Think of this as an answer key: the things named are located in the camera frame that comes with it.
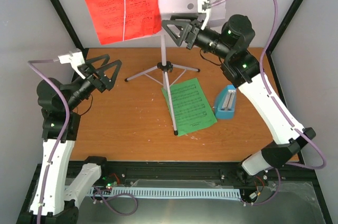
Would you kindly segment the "blue metronome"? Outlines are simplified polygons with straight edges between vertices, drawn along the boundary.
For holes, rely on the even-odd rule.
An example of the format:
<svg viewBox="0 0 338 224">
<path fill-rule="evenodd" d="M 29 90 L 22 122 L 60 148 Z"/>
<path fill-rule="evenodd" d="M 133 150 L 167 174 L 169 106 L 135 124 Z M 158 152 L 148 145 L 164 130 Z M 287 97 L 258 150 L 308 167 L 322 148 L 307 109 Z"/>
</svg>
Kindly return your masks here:
<svg viewBox="0 0 338 224">
<path fill-rule="evenodd" d="M 233 85 L 227 85 L 216 97 L 214 102 L 215 117 L 220 120 L 233 119 L 237 91 Z"/>
</svg>

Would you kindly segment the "red cloth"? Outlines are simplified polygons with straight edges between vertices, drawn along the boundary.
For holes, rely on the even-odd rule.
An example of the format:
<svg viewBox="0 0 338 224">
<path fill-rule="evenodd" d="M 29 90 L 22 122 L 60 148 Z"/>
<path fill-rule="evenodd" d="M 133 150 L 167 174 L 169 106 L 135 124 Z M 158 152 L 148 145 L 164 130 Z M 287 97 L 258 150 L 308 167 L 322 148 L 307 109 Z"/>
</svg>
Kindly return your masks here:
<svg viewBox="0 0 338 224">
<path fill-rule="evenodd" d="M 150 36 L 161 30 L 158 0 L 85 0 L 100 44 Z"/>
</svg>

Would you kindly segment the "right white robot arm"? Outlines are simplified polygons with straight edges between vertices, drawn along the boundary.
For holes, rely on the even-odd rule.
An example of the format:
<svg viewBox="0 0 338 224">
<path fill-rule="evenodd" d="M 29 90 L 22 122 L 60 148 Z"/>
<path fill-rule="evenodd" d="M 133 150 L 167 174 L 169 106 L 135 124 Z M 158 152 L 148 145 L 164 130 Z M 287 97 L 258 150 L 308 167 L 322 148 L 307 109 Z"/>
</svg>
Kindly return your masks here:
<svg viewBox="0 0 338 224">
<path fill-rule="evenodd" d="M 281 168 L 315 136 L 288 111 L 268 82 L 258 60 L 248 51 L 255 36 L 247 16 L 233 15 L 218 33 L 196 16 L 172 16 L 162 21 L 163 29 L 177 45 L 193 46 L 218 56 L 224 76 L 255 107 L 271 132 L 273 141 L 241 162 L 238 176 L 254 176 L 269 168 Z"/>
</svg>

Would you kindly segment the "green sheet music page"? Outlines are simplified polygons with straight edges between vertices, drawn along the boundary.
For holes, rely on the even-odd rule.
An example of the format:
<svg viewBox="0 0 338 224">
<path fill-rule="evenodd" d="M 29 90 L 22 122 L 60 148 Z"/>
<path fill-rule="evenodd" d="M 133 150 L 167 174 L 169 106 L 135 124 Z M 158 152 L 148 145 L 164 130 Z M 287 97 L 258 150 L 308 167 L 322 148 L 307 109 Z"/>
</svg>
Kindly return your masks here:
<svg viewBox="0 0 338 224">
<path fill-rule="evenodd" d="M 197 78 L 170 87 L 176 136 L 205 129 L 217 122 Z"/>
</svg>

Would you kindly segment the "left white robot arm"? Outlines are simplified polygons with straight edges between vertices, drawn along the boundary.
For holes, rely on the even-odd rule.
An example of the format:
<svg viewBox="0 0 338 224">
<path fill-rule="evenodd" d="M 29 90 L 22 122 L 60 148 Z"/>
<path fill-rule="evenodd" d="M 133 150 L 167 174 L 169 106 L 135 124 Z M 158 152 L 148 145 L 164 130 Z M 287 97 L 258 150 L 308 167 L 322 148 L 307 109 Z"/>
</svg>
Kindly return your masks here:
<svg viewBox="0 0 338 224">
<path fill-rule="evenodd" d="M 110 177 L 107 159 L 90 156 L 69 186 L 66 186 L 68 164 L 73 151 L 81 115 L 74 110 L 93 91 L 110 91 L 122 66 L 120 60 L 111 62 L 107 54 L 85 60 L 82 52 L 70 52 L 44 63 L 69 64 L 78 75 L 62 84 L 48 78 L 36 64 L 42 60 L 28 61 L 29 67 L 42 81 L 36 88 L 43 121 L 43 160 L 35 193 L 27 199 L 17 223 L 77 223 L 79 209 L 95 182 L 104 183 Z"/>
</svg>

